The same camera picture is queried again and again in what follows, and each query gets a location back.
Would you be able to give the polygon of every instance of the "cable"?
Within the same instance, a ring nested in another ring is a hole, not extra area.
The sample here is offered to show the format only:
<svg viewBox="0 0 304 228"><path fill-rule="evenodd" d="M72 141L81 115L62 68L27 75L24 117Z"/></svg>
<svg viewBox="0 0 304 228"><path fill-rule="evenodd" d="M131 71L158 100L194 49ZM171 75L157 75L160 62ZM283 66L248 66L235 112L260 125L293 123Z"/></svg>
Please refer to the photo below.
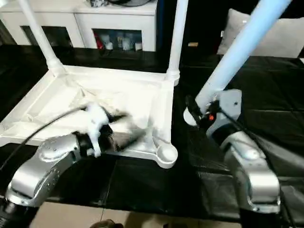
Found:
<svg viewBox="0 0 304 228"><path fill-rule="evenodd" d="M2 171L2 169L4 168L4 166L8 163L8 161L18 152L18 150L20 150L20 148L23 147L38 132L40 132L43 129L45 129L46 127L50 126L52 123L56 122L57 120L65 117L67 115L70 115L70 114L72 114L74 112L77 112L79 110L83 110L84 108L86 108L86 106L81 106L81 107L78 107L78 108L74 108L74 109L72 109L70 111L67 111L66 113L61 114L60 116L56 117L55 119L53 119L49 123L47 123L47 124L43 125L42 127L38 128L34 133L32 133L29 137L27 137L21 144L19 144L19 146L9 155L9 157L1 165L0 172Z"/></svg>
<svg viewBox="0 0 304 228"><path fill-rule="evenodd" d="M113 5L119 5L119 6L124 6L124 7L138 7L138 6L143 6L145 4L147 4L148 2L152 1L152 0L146 0L143 3L140 3L138 5L128 5L128 3L132 1L132 0L108 0L109 3L113 4Z"/></svg>
<svg viewBox="0 0 304 228"><path fill-rule="evenodd" d="M266 157L266 161L267 161L270 169L276 174L276 170L274 168L274 165L273 165L273 163L271 162L271 160L269 158L269 153L270 152L260 143L259 139L251 131L249 131L248 129L246 129L242 124L240 124L238 121L234 120L223 109L219 108L218 111L220 113L223 113L227 117L227 119L229 119L237 128L239 128L240 130L242 130L245 134L247 134L257 144L257 146L264 152L265 157ZM289 220L291 226L293 228L296 228L294 218L292 217L291 212L289 210L289 207L287 205L286 197L284 195L284 192L282 191L281 185L280 185L280 195L281 195L281 202L282 202L282 205L284 206L284 208L286 210L288 220Z"/></svg>

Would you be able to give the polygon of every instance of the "tiled floor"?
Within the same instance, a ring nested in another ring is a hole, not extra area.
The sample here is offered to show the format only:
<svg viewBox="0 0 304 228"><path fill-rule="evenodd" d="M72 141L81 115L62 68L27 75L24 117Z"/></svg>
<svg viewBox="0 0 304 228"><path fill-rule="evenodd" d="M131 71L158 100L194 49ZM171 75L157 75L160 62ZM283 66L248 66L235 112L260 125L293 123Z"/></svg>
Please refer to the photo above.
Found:
<svg viewBox="0 0 304 228"><path fill-rule="evenodd" d="M100 220L111 219L125 228L162 228L164 224L186 224L188 228L240 228L239 224L176 218L165 215L122 210L90 208L57 203L44 203L31 228L89 228Z"/></svg>

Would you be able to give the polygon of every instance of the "cabinet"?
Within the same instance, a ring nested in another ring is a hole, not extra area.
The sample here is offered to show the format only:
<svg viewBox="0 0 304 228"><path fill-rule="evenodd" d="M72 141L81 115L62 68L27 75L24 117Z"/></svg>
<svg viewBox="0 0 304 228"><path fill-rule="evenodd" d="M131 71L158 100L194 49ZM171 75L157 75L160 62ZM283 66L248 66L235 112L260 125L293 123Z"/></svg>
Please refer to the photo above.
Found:
<svg viewBox="0 0 304 228"><path fill-rule="evenodd" d="M53 46L156 50L157 1L139 7L92 8L84 0L30 0ZM0 9L0 19L19 45L36 45L16 1Z"/></svg>
<svg viewBox="0 0 304 228"><path fill-rule="evenodd" d="M74 14L43 12L36 13L36 17L51 45L84 47ZM2 12L0 18L18 45L35 45L36 40L22 12Z"/></svg>

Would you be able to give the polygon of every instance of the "black tabletop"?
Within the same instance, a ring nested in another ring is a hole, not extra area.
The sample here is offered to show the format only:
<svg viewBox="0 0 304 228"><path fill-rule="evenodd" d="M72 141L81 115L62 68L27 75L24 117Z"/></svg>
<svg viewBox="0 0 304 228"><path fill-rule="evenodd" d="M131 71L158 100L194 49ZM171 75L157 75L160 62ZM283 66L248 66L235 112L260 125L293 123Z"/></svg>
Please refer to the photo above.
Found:
<svg viewBox="0 0 304 228"><path fill-rule="evenodd" d="M66 65L164 73L165 55L94 49L55 49ZM196 95L221 56L183 56L180 83L174 89L172 144L179 157L171 169L155 162L104 155L75 164L60 178L49 201L175 216L238 220L232 176L223 153L203 131L182 117L185 95ZM0 47L0 120L46 73L37 47ZM251 57L228 88L242 90L240 121L267 144L292 215L304 224L304 65L299 59ZM0 148L0 164L16 147ZM36 147L25 146L4 168L0 194L14 171Z"/></svg>

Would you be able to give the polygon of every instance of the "light blue pole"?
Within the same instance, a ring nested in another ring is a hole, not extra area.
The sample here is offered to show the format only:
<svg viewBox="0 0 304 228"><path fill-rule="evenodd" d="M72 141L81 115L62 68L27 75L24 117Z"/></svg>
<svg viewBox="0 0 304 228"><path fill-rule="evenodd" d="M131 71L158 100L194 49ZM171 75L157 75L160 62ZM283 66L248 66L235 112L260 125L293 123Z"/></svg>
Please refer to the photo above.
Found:
<svg viewBox="0 0 304 228"><path fill-rule="evenodd" d="M249 22L240 31L227 53L223 56L197 95L195 100L202 113L205 113L206 105L212 101L216 92L225 89L291 1L292 0L261 0L258 3L251 14ZM195 125L195 121L187 109L184 112L184 119L188 124Z"/></svg>

